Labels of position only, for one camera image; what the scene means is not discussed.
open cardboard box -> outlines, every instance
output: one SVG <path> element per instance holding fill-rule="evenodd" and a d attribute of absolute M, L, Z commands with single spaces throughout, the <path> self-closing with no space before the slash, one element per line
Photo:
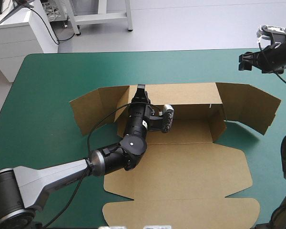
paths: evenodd
<path fill-rule="evenodd" d="M 259 214 L 253 198 L 226 198 L 252 186 L 241 150 L 214 144 L 224 120 L 239 121 L 261 134 L 271 125 L 280 100 L 247 84 L 185 83 L 146 85 L 154 105 L 171 104 L 174 123 L 167 134 L 149 132 L 147 151 L 132 171 L 104 178 L 104 188 L 134 201 L 103 207 L 108 225 L 142 229 L 248 229 Z M 130 103 L 136 85 L 99 88 L 71 101 L 83 135 L 106 114 Z M 127 109 L 104 123 L 124 131 Z"/>

small white object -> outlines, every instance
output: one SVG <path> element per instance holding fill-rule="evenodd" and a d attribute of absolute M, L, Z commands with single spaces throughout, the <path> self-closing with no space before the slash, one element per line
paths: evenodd
<path fill-rule="evenodd" d="M 145 126 L 146 129 L 148 129 L 147 128 L 147 122 L 145 122 L 144 120 L 142 121 L 142 125 Z"/>

white desk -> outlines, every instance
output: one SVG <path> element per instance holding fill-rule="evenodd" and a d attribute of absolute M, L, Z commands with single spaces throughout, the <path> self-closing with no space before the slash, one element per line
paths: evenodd
<path fill-rule="evenodd" d="M 3 9 L 8 7 L 9 1 L 4 1 Z M 55 38 L 40 1 L 35 0 L 31 5 L 42 16 Z M 0 20 L 8 13 L 9 10 L 6 10 L 0 15 Z M 0 25 L 0 70 L 9 82 L 14 81 L 25 56 L 31 53 L 57 52 L 57 50 L 58 45 L 52 41 L 41 19 L 27 8 L 21 9 Z"/>

black wire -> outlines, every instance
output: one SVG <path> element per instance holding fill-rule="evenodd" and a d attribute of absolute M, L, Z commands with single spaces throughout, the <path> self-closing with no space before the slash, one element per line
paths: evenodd
<path fill-rule="evenodd" d="M 150 105 L 152 107 L 155 107 L 157 108 L 159 111 L 161 111 L 161 109 L 153 104 L 149 104 L 149 103 L 144 103 L 144 102 L 134 102 L 134 103 L 129 103 L 129 104 L 124 104 L 120 107 L 118 107 L 117 109 L 115 109 L 114 111 L 112 111 L 111 113 L 109 113 L 105 118 L 103 118 L 101 121 L 98 121 L 91 129 L 91 131 L 89 132 L 88 134 L 88 137 L 87 137 L 87 147 L 88 147 L 88 158 L 90 158 L 90 137 L 91 137 L 91 134 L 92 132 L 104 121 L 106 120 L 109 116 L 113 115 L 114 113 L 116 113 L 118 110 L 122 109 L 123 107 L 127 107 L 131 104 L 146 104 L 146 105 Z"/>
<path fill-rule="evenodd" d="M 264 56 L 264 58 L 265 58 L 267 64 L 269 65 L 269 67 L 270 67 L 271 70 L 273 71 L 273 73 L 276 74 L 276 76 L 277 76 L 281 81 L 283 81 L 283 82 L 286 84 L 286 80 L 284 80 L 284 79 L 272 68 L 271 64 L 269 63 L 269 61 L 268 61 L 268 59 L 267 59 L 267 57 L 266 57 L 266 55 L 265 55 L 265 53 L 264 53 L 264 50 L 263 50 L 262 47 L 261 47 L 261 43 L 258 43 L 258 47 L 259 47 L 261 53 L 263 54 L 263 56 Z"/>
<path fill-rule="evenodd" d="M 88 172 L 88 169 L 89 167 L 87 166 L 87 168 L 85 169 L 84 173 L 82 174 L 82 177 L 80 178 L 80 181 L 77 183 L 77 186 L 75 188 L 75 190 L 73 191 L 73 194 L 72 196 L 70 197 L 68 203 L 65 205 L 65 207 L 53 218 L 51 219 L 50 222 L 48 222 L 46 225 L 43 226 L 43 229 L 46 229 L 49 225 L 51 225 L 55 220 L 57 220 L 59 218 L 59 216 L 61 216 L 65 210 L 67 210 L 67 208 L 69 207 L 69 205 L 71 204 L 72 200 L 74 199 L 78 189 L 80 188 L 81 186 L 81 183 L 82 183 L 82 180 L 84 179 L 85 175 L 87 174 Z"/>
<path fill-rule="evenodd" d="M 90 158 L 90 143 L 89 143 L 89 139 L 90 139 L 90 136 L 92 134 L 92 132 L 95 130 L 95 128 L 98 127 L 99 124 L 101 124 L 105 119 L 107 119 L 109 116 L 111 116 L 112 114 L 114 114 L 115 112 L 117 112 L 118 110 L 122 109 L 123 107 L 126 107 L 126 106 L 129 106 L 131 104 L 147 104 L 147 105 L 150 105 L 150 106 L 153 106 L 155 108 L 157 108 L 158 110 L 161 110 L 159 107 L 153 105 L 153 104 L 149 104 L 149 103 L 144 103 L 144 102 L 135 102 L 135 103 L 129 103 L 129 104 L 124 104 L 123 106 L 120 106 L 118 107 L 117 109 L 115 109 L 114 111 L 112 111 L 110 114 L 108 114 L 105 118 L 103 118 L 101 121 L 99 121 L 96 125 L 94 125 L 94 127 L 91 129 L 91 131 L 89 132 L 89 135 L 88 135 L 88 139 L 87 139 L 87 145 L 88 145 L 88 158 Z M 50 221 L 48 222 L 44 227 L 43 229 L 46 229 L 49 225 L 51 225 L 55 220 L 57 220 L 64 212 L 65 210 L 69 207 L 69 205 L 71 204 L 71 202 L 73 201 L 78 189 L 80 188 L 81 186 L 81 183 L 82 183 L 82 180 L 84 179 L 86 173 L 88 172 L 88 169 L 89 167 L 87 167 L 84 171 L 84 173 L 82 174 L 82 177 L 80 178 L 72 196 L 70 197 L 68 203 L 65 205 L 65 207 Z"/>
<path fill-rule="evenodd" d="M 73 35 L 72 35 L 71 37 L 69 37 L 69 38 L 67 38 L 67 39 L 65 39 L 65 40 L 59 40 L 58 37 L 57 37 L 57 35 L 56 35 L 56 33 L 55 33 L 55 31 L 54 31 L 54 29 L 53 29 L 53 33 L 54 33 L 54 35 L 55 35 L 55 37 L 56 37 L 56 40 L 57 40 L 57 41 L 56 41 L 56 40 L 53 38 L 53 36 L 52 36 L 52 34 L 51 34 L 51 32 L 50 32 L 50 30 L 49 30 L 49 28 L 48 28 L 46 22 L 43 20 L 43 18 L 40 16 L 40 14 L 39 14 L 38 12 L 36 12 L 36 11 L 33 10 L 32 8 L 27 7 L 26 5 L 20 3 L 18 0 L 15 0 L 15 2 L 17 2 L 17 4 L 19 4 L 19 5 L 22 5 L 23 7 L 25 7 L 25 8 L 27 8 L 27 9 L 33 11 L 34 13 L 36 13 L 36 14 L 40 17 L 40 19 L 42 20 L 44 26 L 47 28 L 47 31 L 48 31 L 49 35 L 51 36 L 51 38 L 52 38 L 52 40 L 53 40 L 53 42 L 54 42 L 55 44 L 59 45 L 60 42 L 64 42 L 64 41 L 70 40 L 72 37 L 75 36 L 75 33 L 73 33 Z"/>

